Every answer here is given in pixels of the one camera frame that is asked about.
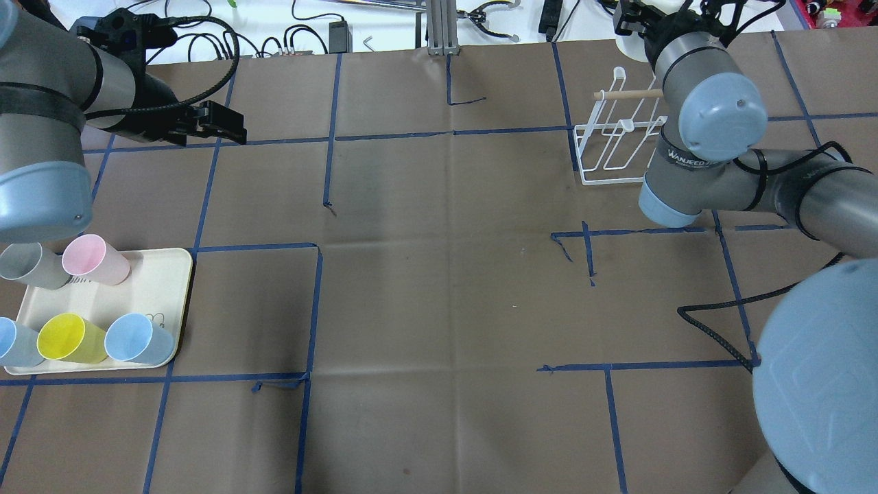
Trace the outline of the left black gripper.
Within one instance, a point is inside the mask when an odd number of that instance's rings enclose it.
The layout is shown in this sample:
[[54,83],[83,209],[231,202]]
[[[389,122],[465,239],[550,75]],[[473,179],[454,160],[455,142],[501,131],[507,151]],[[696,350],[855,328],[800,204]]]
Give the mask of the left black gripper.
[[[134,108],[153,108],[178,103],[166,82],[145,74],[137,87]],[[208,100],[194,106],[135,113],[123,117],[123,137],[137,143],[170,143],[185,146],[188,137],[219,137],[245,145],[248,131],[241,113]]]

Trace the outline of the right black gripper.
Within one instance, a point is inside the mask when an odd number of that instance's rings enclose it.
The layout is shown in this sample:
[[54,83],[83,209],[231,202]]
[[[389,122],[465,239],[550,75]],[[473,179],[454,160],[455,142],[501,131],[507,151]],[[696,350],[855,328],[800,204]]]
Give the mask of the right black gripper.
[[705,32],[725,48],[742,32],[744,6],[746,1],[618,1],[614,34],[642,32],[646,52],[687,32]]

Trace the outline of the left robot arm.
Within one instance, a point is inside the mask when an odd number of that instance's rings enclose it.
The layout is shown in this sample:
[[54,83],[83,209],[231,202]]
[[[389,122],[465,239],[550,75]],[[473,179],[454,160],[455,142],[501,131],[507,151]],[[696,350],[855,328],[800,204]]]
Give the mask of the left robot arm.
[[147,72],[147,53],[178,41],[179,26],[231,26],[214,16],[161,18],[113,10],[83,18],[69,31],[3,1],[1,36],[1,237],[4,244],[76,237],[92,222],[91,176],[84,164],[85,126],[138,143],[185,146],[189,137],[245,144],[244,116],[211,96],[235,75],[179,99]]

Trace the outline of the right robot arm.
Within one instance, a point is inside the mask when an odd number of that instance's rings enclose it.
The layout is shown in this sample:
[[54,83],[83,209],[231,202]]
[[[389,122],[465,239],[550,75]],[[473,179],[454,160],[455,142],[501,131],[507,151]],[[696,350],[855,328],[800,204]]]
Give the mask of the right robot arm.
[[678,315],[721,344],[750,373],[766,453],[735,493],[876,491],[876,167],[857,165],[834,141],[811,149],[762,149],[768,110],[728,53],[742,34],[743,1],[619,1],[617,44],[649,64],[665,121],[643,178],[650,221],[684,228],[703,213],[774,216],[753,233],[768,259],[812,275],[740,299],[763,305],[764,325],[740,351],[696,317]]

